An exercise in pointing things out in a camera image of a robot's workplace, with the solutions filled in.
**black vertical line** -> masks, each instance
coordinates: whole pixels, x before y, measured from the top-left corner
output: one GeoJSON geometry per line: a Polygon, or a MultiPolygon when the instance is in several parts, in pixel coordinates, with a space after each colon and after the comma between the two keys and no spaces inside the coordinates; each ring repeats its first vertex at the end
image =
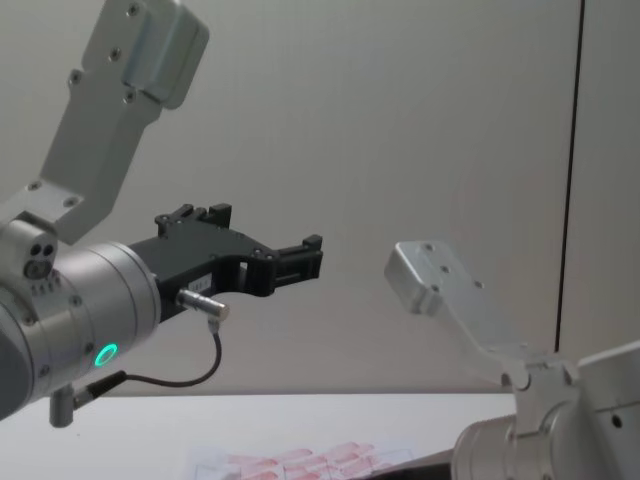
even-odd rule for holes
{"type": "Polygon", "coordinates": [[[584,12],[586,0],[580,1],[580,23],[578,25],[578,49],[576,53],[576,72],[573,86],[573,115],[571,119],[571,141],[569,145],[569,168],[567,172],[567,191],[564,201],[564,226],[562,229],[562,256],[560,259],[560,286],[558,290],[558,312],[556,317],[555,351],[560,350],[560,334],[562,333],[562,302],[564,300],[564,274],[567,263],[567,237],[569,233],[569,208],[571,207],[571,181],[573,179],[573,155],[576,142],[576,124],[578,121],[578,97],[580,93],[580,67],[582,64],[582,37],[584,33],[584,12]]]}

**green led light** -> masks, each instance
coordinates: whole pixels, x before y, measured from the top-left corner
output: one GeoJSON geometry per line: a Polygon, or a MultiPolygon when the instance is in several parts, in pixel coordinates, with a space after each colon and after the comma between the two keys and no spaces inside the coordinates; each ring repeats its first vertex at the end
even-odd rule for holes
{"type": "Polygon", "coordinates": [[[104,367],[107,363],[113,360],[113,357],[118,353],[118,346],[115,343],[110,343],[102,350],[96,357],[95,365],[96,367],[104,367]]]}

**metal connector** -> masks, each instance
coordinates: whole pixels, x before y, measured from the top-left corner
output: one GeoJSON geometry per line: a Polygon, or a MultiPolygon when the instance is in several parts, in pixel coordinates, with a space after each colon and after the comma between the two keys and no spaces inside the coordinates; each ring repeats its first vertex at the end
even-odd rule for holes
{"type": "Polygon", "coordinates": [[[231,309],[229,305],[218,302],[213,298],[208,298],[191,290],[182,289],[176,296],[176,303],[184,308],[195,312],[203,312],[213,317],[217,322],[223,322],[231,309]]]}

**gray wall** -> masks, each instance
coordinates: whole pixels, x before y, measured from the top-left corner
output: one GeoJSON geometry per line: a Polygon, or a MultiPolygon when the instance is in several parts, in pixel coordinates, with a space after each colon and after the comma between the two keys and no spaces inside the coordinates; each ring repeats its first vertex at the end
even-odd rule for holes
{"type": "Polygon", "coordinates": [[[571,358],[640,338],[640,4],[589,1],[561,351],[571,358]]]}
{"type": "MultiPolygon", "coordinates": [[[[223,369],[196,391],[483,387],[442,326],[405,315],[385,284],[403,239],[448,241],[523,336],[553,346],[577,0],[189,4],[212,30],[190,96],[149,128],[83,242],[137,241],[158,213],[222,201],[274,247],[326,239],[321,280],[224,297],[223,369]]],[[[4,198],[38,171],[99,7],[3,2],[4,198]]],[[[204,320],[184,315],[113,368],[184,379],[211,355],[204,320]]]]}

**white table surface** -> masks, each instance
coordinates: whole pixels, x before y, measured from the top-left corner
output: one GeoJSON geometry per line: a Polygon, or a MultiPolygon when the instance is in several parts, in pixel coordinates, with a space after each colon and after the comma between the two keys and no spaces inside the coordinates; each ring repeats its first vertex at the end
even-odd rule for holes
{"type": "Polygon", "coordinates": [[[0,423],[0,478],[176,479],[201,446],[263,455],[401,442],[422,456],[452,448],[470,423],[514,410],[511,395],[497,394],[106,398],[55,430],[44,400],[0,423]]]}

